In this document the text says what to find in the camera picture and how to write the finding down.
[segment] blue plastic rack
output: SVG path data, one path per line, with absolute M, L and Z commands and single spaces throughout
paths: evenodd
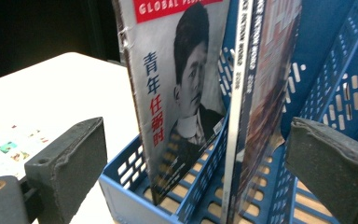
M 236 6 L 238 1 L 231 0 L 231 4 Z M 228 23 L 236 23 L 235 7 L 230 8 Z M 234 36 L 235 31 L 226 31 L 218 64 L 227 105 Z M 290 131 L 292 117 L 300 116 L 323 122 L 358 140 L 358 0 L 303 0 L 292 62 L 282 117 L 283 136 Z M 200 168 L 192 169 L 179 183 L 186 195 L 173 190 L 167 203 L 154 206 L 145 196 L 149 181 L 141 142 L 136 137 L 105 167 L 100 177 L 114 220 L 120 223 L 219 223 L 226 139 L 227 125 L 214 147 L 198 160 Z M 317 202 L 284 168 L 284 155 L 285 148 L 280 147 L 262 163 L 264 172 L 258 173 L 263 180 L 258 188 L 261 196 L 252 201 L 256 212 L 242 212 L 245 222 L 311 222 L 296 215 L 302 212 L 326 223 L 338 223 L 331 215 L 296 199 L 300 195 Z

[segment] magazine spine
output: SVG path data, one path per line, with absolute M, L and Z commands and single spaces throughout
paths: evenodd
M 141 143 L 142 145 L 145 143 L 144 140 L 147 138 L 144 136 L 145 132 L 143 129 L 144 125 L 142 123 L 142 118 L 141 116 L 142 111 L 140 111 L 140 106 L 138 106 L 138 104 L 140 104 L 140 102 L 138 102 L 138 96 L 136 94 L 137 89 L 136 89 L 136 83 L 134 81 L 133 78 L 133 74 L 134 72 L 131 69 L 131 58 L 130 58 L 130 48 L 131 48 L 131 44 L 129 44 L 129 39 L 128 39 L 128 31 L 130 30 L 129 27 L 126 26 L 126 24 L 124 23 L 123 20 L 123 10 L 122 10 L 122 5 L 120 3 L 120 1 L 118 0 L 112 0 L 112 5 L 113 5 L 113 10 L 115 11 L 115 15 L 116 15 L 116 21 L 117 21 L 117 35 L 118 35 L 118 41 L 119 41 L 119 45 L 123 50 L 123 56 L 124 56 L 124 61 L 126 62 L 126 67 L 127 67 L 127 71 L 129 73 L 129 80 L 130 80 L 130 84 L 131 84 L 131 92 L 132 92 L 132 100 L 134 102 L 135 105 L 135 114 L 136 114 L 136 118 L 137 118 L 137 122 L 138 122 L 138 130 L 140 133 L 140 138 L 141 138 Z
M 246 64 L 248 59 L 248 46 L 250 39 L 250 28 L 253 13 L 254 0 L 240 0 L 238 3 L 238 17 L 235 40 L 235 63 L 233 87 L 231 93 L 231 106 L 228 121 L 228 135 L 227 135 L 227 152 L 225 165 L 225 179 L 222 197 L 222 215 L 221 223 L 227 223 L 228 211 L 231 201 L 231 184 L 234 164 L 237 152 L 237 140 L 240 128 L 241 118 L 241 103 L 243 96 L 243 86 L 246 76 Z
M 246 78 L 244 83 L 244 90 L 243 90 L 243 101 L 241 104 L 241 120 L 240 126 L 242 129 L 240 130 L 240 137 L 244 137 L 241 139 L 241 142 L 238 143 L 237 150 L 243 149 L 243 160 L 246 157 L 246 141 L 247 136 L 249 134 L 249 123 L 250 123 L 250 116 L 251 116 L 251 107 L 253 101 L 253 94 L 254 94 L 254 86 L 255 86 L 255 79 L 257 74 L 257 67 L 260 60 L 260 48 L 262 42 L 262 33 L 263 33 L 263 26 L 264 26 L 264 17 L 265 17 L 265 9 L 266 9 L 266 1 L 267 0 L 255 0 L 254 9 L 252 14 L 252 25 L 251 25 L 251 39 L 249 43 L 249 51 L 248 51 L 248 64 L 246 67 Z M 231 195 L 231 202 L 230 207 L 228 208 L 229 214 L 228 220 L 230 223 L 234 222 L 239 212 L 241 211 L 242 207 L 240 207 L 240 201 L 242 198 L 239 198 L 244 191 L 248 193 L 247 188 L 241 189 L 241 172 L 242 172 L 242 164 L 234 167 L 234 175 L 237 177 L 234 179 L 236 181 L 234 184 L 231 185 L 232 195 Z

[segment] magazine cover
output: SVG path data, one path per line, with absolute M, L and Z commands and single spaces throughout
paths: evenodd
M 228 0 L 113 0 L 154 204 L 212 143 Z
M 247 6 L 247 18 L 252 15 L 246 49 L 246 44 L 238 45 L 243 41 L 241 33 L 247 35 L 241 25 L 243 6 Z M 240 1 L 234 80 L 241 82 L 233 83 L 226 157 L 226 169 L 232 173 L 225 173 L 223 223 L 239 221 L 240 212 L 255 196 L 260 162 L 282 142 L 279 122 L 300 11 L 301 0 Z M 236 68 L 241 56 L 245 65 Z

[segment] man's hair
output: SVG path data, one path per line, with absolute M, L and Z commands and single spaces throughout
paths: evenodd
M 206 48 L 208 48 L 208 12 L 205 7 L 198 2 L 185 11 L 176 27 L 176 37 L 173 43 L 176 84 L 182 84 L 182 76 L 187 59 L 193 49 L 202 41 L 205 42 Z

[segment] table surface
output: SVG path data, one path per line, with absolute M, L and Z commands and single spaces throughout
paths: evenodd
M 0 123 L 61 134 L 95 117 L 103 117 L 111 161 L 138 134 L 126 67 L 66 53 L 0 78 Z M 71 223 L 92 221 L 113 222 L 98 182 Z

